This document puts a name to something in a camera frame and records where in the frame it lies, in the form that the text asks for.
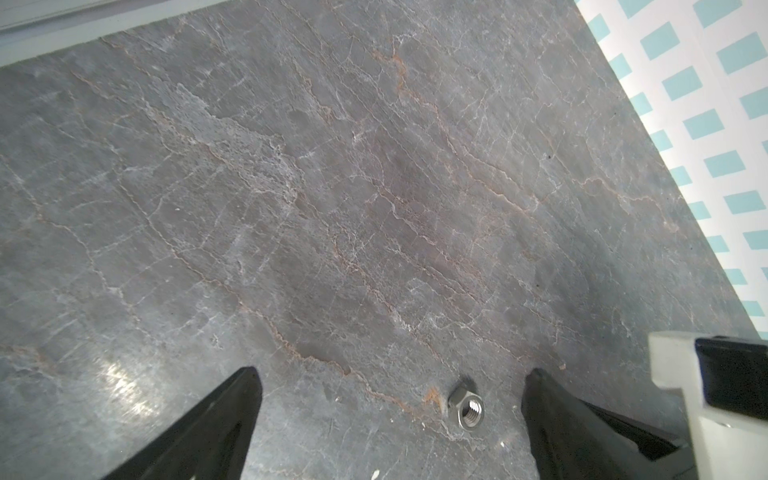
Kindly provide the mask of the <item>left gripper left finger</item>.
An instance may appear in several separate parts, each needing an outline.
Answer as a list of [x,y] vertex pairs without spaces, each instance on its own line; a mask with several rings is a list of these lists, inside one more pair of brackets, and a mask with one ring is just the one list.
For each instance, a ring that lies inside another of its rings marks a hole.
[[108,479],[239,479],[262,403],[253,366],[242,367]]

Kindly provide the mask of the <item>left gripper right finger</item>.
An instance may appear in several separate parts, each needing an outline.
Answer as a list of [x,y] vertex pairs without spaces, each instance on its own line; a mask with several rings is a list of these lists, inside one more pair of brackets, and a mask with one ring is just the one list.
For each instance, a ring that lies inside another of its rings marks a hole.
[[688,479],[682,438],[570,394],[545,370],[525,379],[521,411],[541,479]]

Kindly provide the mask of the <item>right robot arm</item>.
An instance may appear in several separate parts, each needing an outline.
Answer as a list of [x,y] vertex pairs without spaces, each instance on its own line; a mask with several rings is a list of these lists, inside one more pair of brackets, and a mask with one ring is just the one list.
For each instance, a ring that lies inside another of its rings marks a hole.
[[767,477],[767,342],[660,331],[653,383],[681,394],[700,479]]

